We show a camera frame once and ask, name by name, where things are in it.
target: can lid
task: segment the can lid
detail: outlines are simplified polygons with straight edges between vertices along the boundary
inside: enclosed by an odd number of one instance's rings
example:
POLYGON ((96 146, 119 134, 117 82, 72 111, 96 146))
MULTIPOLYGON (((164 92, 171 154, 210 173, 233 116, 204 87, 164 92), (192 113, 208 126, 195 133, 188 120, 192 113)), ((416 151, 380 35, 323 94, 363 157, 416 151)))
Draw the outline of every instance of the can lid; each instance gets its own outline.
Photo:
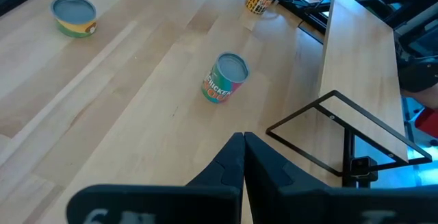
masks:
POLYGON ((249 68, 244 59, 234 53, 223 53, 218 58, 218 69, 229 81, 241 83, 249 76, 249 68))
POLYGON ((55 18, 73 25, 83 25, 96 18, 96 8, 88 0, 54 0, 51 10, 55 18))

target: black wire frame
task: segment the black wire frame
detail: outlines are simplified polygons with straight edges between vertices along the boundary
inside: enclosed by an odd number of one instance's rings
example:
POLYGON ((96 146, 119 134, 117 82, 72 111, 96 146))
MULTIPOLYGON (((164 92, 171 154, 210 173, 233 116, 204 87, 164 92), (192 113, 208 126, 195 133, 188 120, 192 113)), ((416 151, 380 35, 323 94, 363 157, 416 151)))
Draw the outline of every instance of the black wire frame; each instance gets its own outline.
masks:
POLYGON ((396 130, 388 126, 386 123, 369 113, 367 110, 363 109, 361 106, 357 105, 354 101, 347 98, 345 95, 341 94, 337 90, 332 90, 329 93, 323 95, 322 97, 316 99, 315 101, 311 102, 310 104, 306 105, 305 107, 301 108, 300 110, 296 111, 295 113, 287 116, 286 118, 282 119, 281 121, 275 123, 274 125, 271 125, 267 130, 266 134, 270 136, 271 138, 279 141, 280 143, 284 144, 285 146, 289 147, 290 149, 294 150, 295 152, 299 153, 306 159, 312 161, 313 163, 317 164, 318 166, 322 167, 323 169, 327 170, 328 172, 338 176, 348 178, 352 175, 360 175, 360 174, 366 174, 373 171, 379 171, 384 169, 393 169, 401 166, 409 166, 409 165, 417 165, 417 164, 423 164, 423 163, 429 163, 432 162, 432 156, 425 152, 422 148, 420 148, 415 143, 411 142, 410 140, 406 139, 402 134, 398 133, 396 130), (370 119, 373 123, 377 124, 379 127, 383 128, 386 132, 389 132, 392 136, 396 137, 398 140, 403 142, 405 145, 411 147, 415 151, 417 151, 419 154, 423 156, 423 158, 415 158, 410 159, 408 162, 403 160, 402 158, 398 157, 397 155, 394 155, 391 151, 384 148, 382 145, 378 144, 376 141, 372 140, 370 137, 366 136, 364 133, 360 132, 358 129, 354 128, 326 108, 322 107, 320 104, 323 101, 326 101, 330 98, 338 98, 339 100, 343 101, 345 104, 349 105, 354 110, 358 111, 360 114, 364 115, 367 119, 370 119), (293 118, 297 117, 298 115, 306 112, 307 110, 310 110, 312 108, 315 108, 317 111, 323 113, 325 116, 329 117, 339 125, 341 125, 345 129, 344 134, 344 159, 343 159, 343 170, 342 172, 334 169, 333 167, 327 165, 323 161, 317 159, 316 157, 312 156, 311 154, 307 153, 306 151, 303 151, 302 149, 298 148, 296 145, 293 145, 291 142, 287 141, 286 139, 280 137, 279 135, 275 134, 272 130, 275 128, 278 128, 282 124, 292 120, 293 118), (376 166, 370 166, 367 169, 361 169, 361 170, 350 170, 350 160, 354 157, 354 136, 358 136, 361 139, 363 139, 365 142, 373 146, 374 148, 378 149, 380 152, 384 153, 385 155, 389 156, 391 159, 393 159, 395 162, 390 162, 386 164, 380 164, 376 166))

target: metal can lid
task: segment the metal can lid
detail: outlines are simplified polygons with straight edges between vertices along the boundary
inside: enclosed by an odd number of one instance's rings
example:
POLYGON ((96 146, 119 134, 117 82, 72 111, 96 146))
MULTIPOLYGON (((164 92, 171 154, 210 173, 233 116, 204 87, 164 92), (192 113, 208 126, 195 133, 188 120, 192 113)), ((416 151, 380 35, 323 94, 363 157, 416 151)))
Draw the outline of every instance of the metal can lid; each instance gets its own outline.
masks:
POLYGON ((247 63, 234 53, 223 53, 218 58, 218 70, 226 79, 234 83, 242 83, 249 76, 247 63))
POLYGON ((51 10, 55 18, 73 25, 83 25, 96 18, 96 8, 88 0, 54 0, 51 10))

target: red object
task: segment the red object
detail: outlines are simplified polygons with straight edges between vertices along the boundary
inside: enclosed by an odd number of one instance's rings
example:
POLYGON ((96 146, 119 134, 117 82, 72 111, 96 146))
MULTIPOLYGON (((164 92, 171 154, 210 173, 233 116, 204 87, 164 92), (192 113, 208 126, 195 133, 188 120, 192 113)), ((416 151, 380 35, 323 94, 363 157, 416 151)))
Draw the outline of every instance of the red object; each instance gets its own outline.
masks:
POLYGON ((415 127, 438 138, 438 111, 426 108, 415 121, 415 127))

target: light wood surface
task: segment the light wood surface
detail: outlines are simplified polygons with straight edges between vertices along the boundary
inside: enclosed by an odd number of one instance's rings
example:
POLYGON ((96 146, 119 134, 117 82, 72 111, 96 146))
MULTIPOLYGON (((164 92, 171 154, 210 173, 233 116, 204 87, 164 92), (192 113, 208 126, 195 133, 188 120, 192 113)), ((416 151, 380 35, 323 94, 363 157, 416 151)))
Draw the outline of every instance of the light wood surface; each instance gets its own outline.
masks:
MULTIPOLYGON (((322 45, 281 6, 255 16, 245 0, 91 0, 96 33, 75 39, 56 30, 51 2, 0 18, 0 223, 65 223, 68 200, 91 184, 184 185, 242 131, 340 185, 264 134, 318 94, 322 45), (251 76, 216 105, 201 82, 223 51, 251 76)), ((332 157, 303 132, 285 135, 332 157)), ((243 223, 248 210, 245 196, 243 223)))
MULTIPOLYGON (((404 136, 393 30, 355 0, 332 0, 320 96, 338 90, 404 136)), ((337 98, 323 107, 407 161, 407 146, 337 98)))

